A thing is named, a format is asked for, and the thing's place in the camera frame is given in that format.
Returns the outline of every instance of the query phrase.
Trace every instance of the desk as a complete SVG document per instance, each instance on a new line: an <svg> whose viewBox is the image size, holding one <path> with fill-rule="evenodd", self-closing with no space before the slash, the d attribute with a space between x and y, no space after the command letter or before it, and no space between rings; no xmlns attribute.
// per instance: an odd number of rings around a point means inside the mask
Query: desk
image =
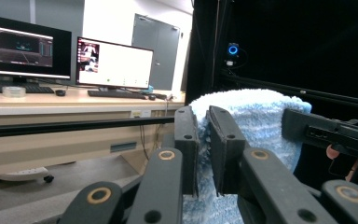
<svg viewBox="0 0 358 224"><path fill-rule="evenodd" d="M184 101L183 94L175 95L168 103L159 99L89 97L86 89L78 88L69 88L64 97L27 94L23 98L6 98L0 94L0 125L128 119L132 110L150 110L151 117L173 116L176 109L184 106ZM162 133L173 133L173 124L145 126L147 151L161 140ZM0 137L0 174L102 157L111 153L112 146L128 143L136 147L121 154L141 174L146 161L140 127Z"/></svg>

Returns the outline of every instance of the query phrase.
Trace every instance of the gray floor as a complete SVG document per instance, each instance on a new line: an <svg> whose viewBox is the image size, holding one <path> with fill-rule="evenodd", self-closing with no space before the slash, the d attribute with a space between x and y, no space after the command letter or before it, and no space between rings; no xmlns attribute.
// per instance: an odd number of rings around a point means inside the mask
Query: gray floor
<svg viewBox="0 0 358 224"><path fill-rule="evenodd" d="M98 181L124 186L138 177L118 155L47 167L54 180L0 181L0 224L55 223L79 191Z"/></svg>

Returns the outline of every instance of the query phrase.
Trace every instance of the monitor bezel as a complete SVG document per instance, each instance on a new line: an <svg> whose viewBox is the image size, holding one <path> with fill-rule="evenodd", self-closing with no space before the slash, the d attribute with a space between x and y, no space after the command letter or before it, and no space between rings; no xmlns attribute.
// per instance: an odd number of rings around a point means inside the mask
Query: monitor bezel
<svg viewBox="0 0 358 224"><path fill-rule="evenodd" d="M131 48L131 49L141 49L141 50L147 50L153 53L152 56L152 60L151 60L151 64L150 64L150 72L149 72L149 78L148 78L148 84L147 87L134 87L134 86L130 86L130 85L109 85L109 84L99 84L99 83L88 83L88 82L81 82L79 79L79 75L80 75L80 63L77 61L77 57L79 56L79 50L76 50L76 85L82 85L82 86L91 86L91 87L101 87L101 88L105 88L108 90L118 90L118 89L136 89L136 90L148 90L149 86L150 86L150 78L152 75L152 69L153 69L153 61L154 61L154 51L152 49L145 49L145 48L139 48L139 47L135 47L135 46L130 46L130 45L124 45L124 44L118 44L115 42L109 42L109 41L104 41L104 40L98 40L98 39L94 39L94 38L88 38L88 37L84 37L84 36L78 36L77 40L76 40L76 44L79 42L80 39L85 39L88 41L93 41L93 42L100 42L100 43L104 43L104 44L109 44L109 45L116 45L116 46L121 46L121 47L125 47L125 48Z"/></svg>
<svg viewBox="0 0 358 224"><path fill-rule="evenodd" d="M71 79L72 32L2 17L0 17L0 28L53 38L53 63L51 67L0 63L0 77Z"/></svg>

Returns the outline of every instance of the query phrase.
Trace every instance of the towel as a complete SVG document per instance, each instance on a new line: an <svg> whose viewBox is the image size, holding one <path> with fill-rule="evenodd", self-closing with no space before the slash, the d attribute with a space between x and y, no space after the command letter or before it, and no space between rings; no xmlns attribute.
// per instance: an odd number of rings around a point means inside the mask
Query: towel
<svg viewBox="0 0 358 224"><path fill-rule="evenodd" d="M216 197L207 147L206 111L210 105L215 105L230 112L251 147L262 147L273 151L293 172L300 155L301 143L282 138L283 110L290 108L310 113L311 105L295 96L289 97L276 91L260 89L206 94L190 105L197 116L200 140L197 167L200 195L199 197L184 196L183 223L243 223L237 206L237 195Z"/></svg>

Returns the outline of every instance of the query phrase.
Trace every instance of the caster wheel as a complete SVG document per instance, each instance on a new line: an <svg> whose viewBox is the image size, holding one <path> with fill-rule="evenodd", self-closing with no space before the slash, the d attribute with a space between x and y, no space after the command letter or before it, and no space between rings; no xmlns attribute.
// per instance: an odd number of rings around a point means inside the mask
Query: caster wheel
<svg viewBox="0 0 358 224"><path fill-rule="evenodd" d="M51 183L51 181L53 181L53 179L54 179L54 176L48 175L48 176L43 177L43 179L45 180L46 183Z"/></svg>

